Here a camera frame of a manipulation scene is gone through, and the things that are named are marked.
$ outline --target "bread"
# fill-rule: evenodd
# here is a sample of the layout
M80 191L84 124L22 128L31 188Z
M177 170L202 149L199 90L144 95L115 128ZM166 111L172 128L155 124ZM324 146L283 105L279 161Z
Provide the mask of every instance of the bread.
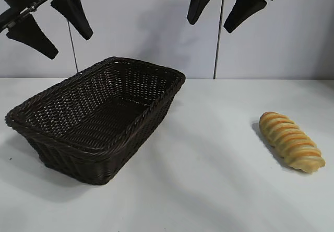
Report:
M290 167L314 173L325 166L317 145L287 116L266 112L260 118L259 127L269 144Z

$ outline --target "brown wicker basket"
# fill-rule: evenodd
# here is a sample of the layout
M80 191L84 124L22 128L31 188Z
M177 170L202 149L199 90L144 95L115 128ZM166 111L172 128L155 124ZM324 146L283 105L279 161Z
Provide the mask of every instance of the brown wicker basket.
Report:
M166 116L185 75L112 57L12 109L6 123L47 167L108 183Z

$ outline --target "white wall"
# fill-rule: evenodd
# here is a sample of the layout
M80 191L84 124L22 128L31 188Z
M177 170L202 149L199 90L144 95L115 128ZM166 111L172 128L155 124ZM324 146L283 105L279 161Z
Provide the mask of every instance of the white wall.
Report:
M224 21L235 0L225 0ZM218 78L334 78L334 0L274 0L232 34Z
M74 33L80 69L110 56L132 57L213 78L221 0L198 23L186 20L190 0L82 0L94 35Z
M0 13L8 5L0 0ZM0 33L0 77L68 77L76 73L66 19L50 3L42 5L33 16L45 35L58 48L59 54L50 60L43 54Z

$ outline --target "basket rim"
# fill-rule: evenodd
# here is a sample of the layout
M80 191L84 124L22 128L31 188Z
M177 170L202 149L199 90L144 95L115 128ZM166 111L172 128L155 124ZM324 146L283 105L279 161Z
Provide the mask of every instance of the basket rim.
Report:
M120 62L126 61L126 62L133 62L133 63L140 62L141 64L145 66L156 67L162 71L175 74L177 76L177 79L172 83L169 89L166 92L162 93L154 102L152 102L140 116L138 116L133 121L131 121L131 123L122 132L120 132L120 134L116 135L113 142L109 144L108 146L92 147L92 146L85 146L82 144L78 144L75 142L70 142L62 137L56 137L54 134L50 132L46 132L37 127L34 127L30 125L29 123L23 121L19 117L19 113L22 108L29 107L29 105L37 101L40 101L41 98L43 99L44 97L49 96L50 94L61 89L62 87L66 85L68 86L68 84L73 84L75 82L78 82L81 79L85 78L87 74L90 74L91 72L95 70L97 71L101 67L108 65L111 62L115 63L117 61L120 61ZM47 139L48 142L52 143L52 145L50 146L54 146L57 149L61 149L63 152L68 153L71 156L78 157L78 158L82 158L85 155L89 155L89 157L96 155L99 158L110 157L112 154L116 155L119 151L121 151L121 148L123 147L123 145L125 145L126 142L133 135L137 133L136 130L140 129L140 127L143 125L147 117L150 116L150 114L153 113L157 108L159 108L159 106L162 106L165 103L166 99L169 99L172 95L176 94L180 90L181 86L185 83L185 81L186 81L186 76L182 72L175 70L173 68L156 65L156 64L152 64L152 63L137 60L137 59L113 56L101 62L98 62L95 65L92 65L91 67L88 67L84 69L83 71L30 97L29 99L27 99L20 105L10 110L5 117L5 121L8 126L12 127L16 131L17 129L25 130L25 136L28 136L29 138L32 138L33 140L37 140L37 141L39 139L43 139L44 142Z

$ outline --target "white table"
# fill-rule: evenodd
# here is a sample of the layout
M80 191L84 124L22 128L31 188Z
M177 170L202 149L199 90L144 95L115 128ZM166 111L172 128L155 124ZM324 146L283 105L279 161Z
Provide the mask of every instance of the white table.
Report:
M0 79L0 116L60 79ZM261 141L287 114L326 167L307 176ZM161 126L107 185L47 169L0 122L1 232L334 231L334 82L188 80Z

